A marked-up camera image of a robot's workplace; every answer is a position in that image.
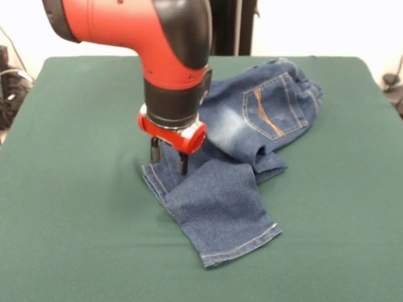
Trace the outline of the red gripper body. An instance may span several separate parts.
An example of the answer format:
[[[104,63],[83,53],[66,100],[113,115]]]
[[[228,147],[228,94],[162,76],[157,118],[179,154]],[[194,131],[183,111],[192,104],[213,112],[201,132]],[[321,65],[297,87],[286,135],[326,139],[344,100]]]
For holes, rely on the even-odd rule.
[[[178,152],[192,155],[204,142],[207,135],[207,125],[196,117],[196,121],[181,129],[168,129],[157,126],[147,117],[147,106],[143,104],[138,114],[139,128],[148,133],[151,137],[156,137],[170,144]]]

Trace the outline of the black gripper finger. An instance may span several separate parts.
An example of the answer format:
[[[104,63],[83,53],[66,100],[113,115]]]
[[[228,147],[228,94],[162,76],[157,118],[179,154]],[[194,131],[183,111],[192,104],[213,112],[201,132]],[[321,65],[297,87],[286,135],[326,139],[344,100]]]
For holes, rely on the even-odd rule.
[[[160,161],[160,148],[159,139],[157,137],[152,137],[150,142],[150,159],[151,162]]]
[[[179,162],[178,162],[178,173],[180,175],[186,175],[188,172],[188,159],[189,155],[183,152],[179,153]]]

